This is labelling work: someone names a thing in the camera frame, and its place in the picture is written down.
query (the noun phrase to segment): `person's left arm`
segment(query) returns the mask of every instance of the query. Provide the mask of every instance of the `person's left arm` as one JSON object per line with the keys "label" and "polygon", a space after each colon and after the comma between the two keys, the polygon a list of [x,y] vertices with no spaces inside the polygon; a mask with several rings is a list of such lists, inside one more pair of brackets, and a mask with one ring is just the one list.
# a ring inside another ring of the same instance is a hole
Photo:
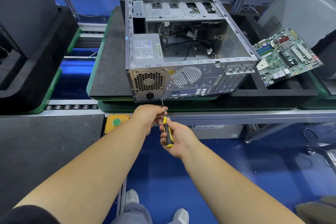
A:
{"label": "person's left arm", "polygon": [[37,205],[61,223],[101,224],[153,122],[162,120],[167,109],[139,106],[128,121],[50,176],[15,207]]}

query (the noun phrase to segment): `green circuit board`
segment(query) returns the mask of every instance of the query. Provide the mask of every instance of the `green circuit board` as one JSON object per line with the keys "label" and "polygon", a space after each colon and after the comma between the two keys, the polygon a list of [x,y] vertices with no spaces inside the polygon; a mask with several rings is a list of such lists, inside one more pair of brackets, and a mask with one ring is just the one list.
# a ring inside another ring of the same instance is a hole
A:
{"label": "green circuit board", "polygon": [[254,49],[262,58],[257,69],[266,86],[323,65],[291,28],[261,40]]}

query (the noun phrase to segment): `screwdriver handle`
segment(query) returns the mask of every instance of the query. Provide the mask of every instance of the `screwdriver handle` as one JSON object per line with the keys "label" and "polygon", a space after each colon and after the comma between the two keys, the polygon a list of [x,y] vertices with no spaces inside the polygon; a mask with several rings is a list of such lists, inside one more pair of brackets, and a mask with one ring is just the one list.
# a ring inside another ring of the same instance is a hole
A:
{"label": "screwdriver handle", "polygon": [[167,117],[163,118],[163,128],[164,128],[164,132],[167,133],[166,146],[168,148],[171,148],[174,145],[174,141],[173,141],[173,136],[171,135],[170,127],[168,127],[168,124],[167,124]]}

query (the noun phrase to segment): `person's leg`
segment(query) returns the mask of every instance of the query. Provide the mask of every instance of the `person's leg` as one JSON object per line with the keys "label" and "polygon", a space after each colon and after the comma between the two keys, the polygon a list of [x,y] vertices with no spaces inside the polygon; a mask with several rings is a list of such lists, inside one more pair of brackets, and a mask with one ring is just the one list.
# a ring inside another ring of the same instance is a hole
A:
{"label": "person's leg", "polygon": [[176,211],[173,221],[168,224],[189,224],[189,214],[186,209],[180,208]]}
{"label": "person's leg", "polygon": [[115,218],[111,224],[152,224],[151,216],[147,209],[139,204],[139,196],[135,190],[126,192],[124,213]]}

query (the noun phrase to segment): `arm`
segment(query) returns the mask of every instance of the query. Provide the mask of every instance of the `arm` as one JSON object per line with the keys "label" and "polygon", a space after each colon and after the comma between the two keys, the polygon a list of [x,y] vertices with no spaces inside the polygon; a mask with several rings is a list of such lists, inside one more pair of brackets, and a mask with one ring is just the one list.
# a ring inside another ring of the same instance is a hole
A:
{"label": "arm", "polygon": [[40,206],[61,223],[102,223],[154,121],[167,107],[139,106],[131,118],[99,139],[30,192],[15,207]]}
{"label": "arm", "polygon": [[294,213],[231,167],[203,145],[190,128],[172,122],[174,146],[161,145],[174,157],[181,158],[186,171],[219,223],[304,224]]}

